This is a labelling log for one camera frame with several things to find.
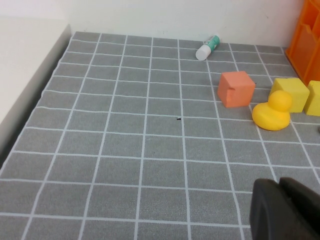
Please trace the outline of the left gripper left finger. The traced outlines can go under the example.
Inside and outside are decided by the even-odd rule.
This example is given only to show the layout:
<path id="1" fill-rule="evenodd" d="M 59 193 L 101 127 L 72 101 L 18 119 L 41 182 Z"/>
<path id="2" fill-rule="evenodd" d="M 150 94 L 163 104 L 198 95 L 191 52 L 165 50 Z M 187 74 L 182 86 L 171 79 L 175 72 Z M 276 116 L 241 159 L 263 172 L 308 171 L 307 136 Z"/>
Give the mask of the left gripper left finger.
<path id="1" fill-rule="evenodd" d="M 254 240 L 318 240 L 279 182 L 254 181 L 249 223 Z"/>

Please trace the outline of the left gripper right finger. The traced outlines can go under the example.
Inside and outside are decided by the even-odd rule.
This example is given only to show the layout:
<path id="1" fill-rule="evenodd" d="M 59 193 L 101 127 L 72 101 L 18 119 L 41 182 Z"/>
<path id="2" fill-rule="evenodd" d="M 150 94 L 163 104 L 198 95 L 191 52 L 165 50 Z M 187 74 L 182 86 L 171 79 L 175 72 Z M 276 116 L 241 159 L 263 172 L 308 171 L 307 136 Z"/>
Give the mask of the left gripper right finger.
<path id="1" fill-rule="evenodd" d="M 320 234 L 320 195 L 291 177 L 281 177 L 280 187 L 311 229 Z"/>

